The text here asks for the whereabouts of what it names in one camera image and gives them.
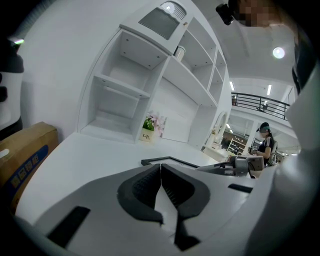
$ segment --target small plant pot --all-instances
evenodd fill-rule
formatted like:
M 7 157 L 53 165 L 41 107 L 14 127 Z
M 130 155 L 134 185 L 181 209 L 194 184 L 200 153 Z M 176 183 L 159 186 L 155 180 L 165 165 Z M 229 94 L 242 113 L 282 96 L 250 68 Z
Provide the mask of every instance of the small plant pot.
M 154 133 L 154 130 L 147 130 L 145 128 L 142 128 L 139 140 L 144 142 L 152 142 Z

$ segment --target ceiling light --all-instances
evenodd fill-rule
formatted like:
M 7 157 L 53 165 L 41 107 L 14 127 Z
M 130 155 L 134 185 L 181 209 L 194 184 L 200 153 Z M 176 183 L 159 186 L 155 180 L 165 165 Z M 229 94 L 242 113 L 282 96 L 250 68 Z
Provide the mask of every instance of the ceiling light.
M 285 56 L 285 50 L 281 47 L 276 47 L 273 49 L 273 56 L 277 59 L 282 59 Z
M 20 39 L 20 40 L 18 40 L 18 41 L 15 41 L 14 43 L 15 43 L 16 45 L 20 45 L 20 44 L 22 44 L 24 41 L 25 41 L 25 40 Z
M 271 87 L 272 87 L 272 85 L 271 85 L 271 84 L 269 84 L 268 92 L 266 93 L 266 95 L 270 95 L 270 93 L 271 93 Z
M 234 91 L 235 87 L 234 87 L 234 83 L 230 81 L 230 86 L 231 86 L 231 90 Z

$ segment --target railing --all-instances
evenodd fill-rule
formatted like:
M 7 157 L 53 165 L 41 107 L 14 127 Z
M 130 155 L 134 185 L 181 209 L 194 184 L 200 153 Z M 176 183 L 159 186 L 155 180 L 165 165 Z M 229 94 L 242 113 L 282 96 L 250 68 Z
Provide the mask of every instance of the railing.
M 286 119 L 285 112 L 290 105 L 285 102 L 246 93 L 232 92 L 231 94 L 233 106 L 256 110 L 281 119 Z

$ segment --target potted plant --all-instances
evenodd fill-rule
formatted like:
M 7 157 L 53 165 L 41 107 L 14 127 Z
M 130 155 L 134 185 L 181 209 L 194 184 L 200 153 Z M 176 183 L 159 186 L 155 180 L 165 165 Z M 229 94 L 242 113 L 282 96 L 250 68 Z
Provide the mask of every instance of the potted plant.
M 153 114 L 153 111 L 150 111 L 145 117 L 139 139 L 145 142 L 152 142 L 155 130 L 158 130 L 162 134 L 164 127 L 164 117 L 159 117 L 158 112 L 157 114 Z

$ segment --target cardboard box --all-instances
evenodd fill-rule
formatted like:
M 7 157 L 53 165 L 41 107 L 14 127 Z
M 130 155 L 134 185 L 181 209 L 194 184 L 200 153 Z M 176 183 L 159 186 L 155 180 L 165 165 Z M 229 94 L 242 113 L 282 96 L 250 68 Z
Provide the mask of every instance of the cardboard box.
M 28 182 L 58 144 L 57 129 L 44 122 L 0 142 L 0 192 L 13 214 Z

